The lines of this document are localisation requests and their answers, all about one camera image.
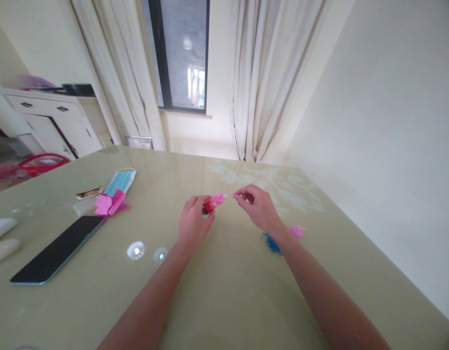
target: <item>cabinet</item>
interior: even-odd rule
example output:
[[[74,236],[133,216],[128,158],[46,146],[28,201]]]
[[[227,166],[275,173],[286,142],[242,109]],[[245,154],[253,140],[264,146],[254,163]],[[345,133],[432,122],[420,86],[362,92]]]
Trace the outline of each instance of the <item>cabinet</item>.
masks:
[[[36,133],[42,148],[48,153],[56,153],[75,160],[75,155],[69,150],[68,143],[58,133],[49,117],[24,114],[25,121],[32,131]]]
[[[110,139],[95,97],[6,88],[0,93],[21,113],[45,152],[75,160],[102,149],[102,140]]]

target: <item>curtain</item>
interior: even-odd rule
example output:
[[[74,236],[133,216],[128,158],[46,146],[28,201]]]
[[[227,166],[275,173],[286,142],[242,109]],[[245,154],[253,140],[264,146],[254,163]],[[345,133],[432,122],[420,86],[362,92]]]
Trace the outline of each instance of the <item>curtain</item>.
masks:
[[[302,75],[324,0],[233,0],[231,126],[239,159],[261,161]]]
[[[166,151],[141,0],[71,0],[121,136]]]

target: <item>ear loop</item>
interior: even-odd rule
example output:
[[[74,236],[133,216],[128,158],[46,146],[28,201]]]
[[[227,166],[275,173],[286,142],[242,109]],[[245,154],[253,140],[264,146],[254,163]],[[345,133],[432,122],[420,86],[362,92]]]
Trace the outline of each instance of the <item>ear loop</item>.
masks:
[[[134,168],[122,168],[122,169],[116,170],[116,173],[119,173],[121,170],[127,170],[127,169],[132,169],[132,170],[134,170],[135,172],[137,171],[137,170],[135,170]]]

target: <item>window frame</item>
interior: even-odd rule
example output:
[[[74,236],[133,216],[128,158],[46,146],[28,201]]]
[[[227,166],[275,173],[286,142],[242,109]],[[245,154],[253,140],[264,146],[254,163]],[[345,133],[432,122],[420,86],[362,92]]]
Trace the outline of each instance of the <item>window frame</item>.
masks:
[[[158,64],[158,75],[160,78],[161,94],[163,95],[164,110],[181,111],[190,113],[207,113],[207,83],[208,83],[208,30],[210,20],[210,0],[207,0],[206,38],[205,38],[205,93],[204,109],[173,106],[171,99],[170,76],[168,74],[168,60],[166,57],[165,34],[163,29],[163,16],[161,12],[161,0],[148,0],[150,20],[152,22],[152,33],[155,42],[156,60]]]

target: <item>surgical face mask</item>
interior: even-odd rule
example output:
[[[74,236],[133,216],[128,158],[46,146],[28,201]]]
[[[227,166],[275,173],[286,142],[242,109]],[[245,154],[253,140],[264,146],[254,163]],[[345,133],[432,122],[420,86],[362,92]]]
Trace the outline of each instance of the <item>surgical face mask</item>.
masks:
[[[136,172],[137,171],[133,168],[124,168],[117,170],[116,175],[114,175],[114,178],[111,180],[104,193],[109,195],[110,197],[114,196],[116,189],[127,193],[127,190],[129,189],[129,187],[131,187],[132,182],[134,182]]]

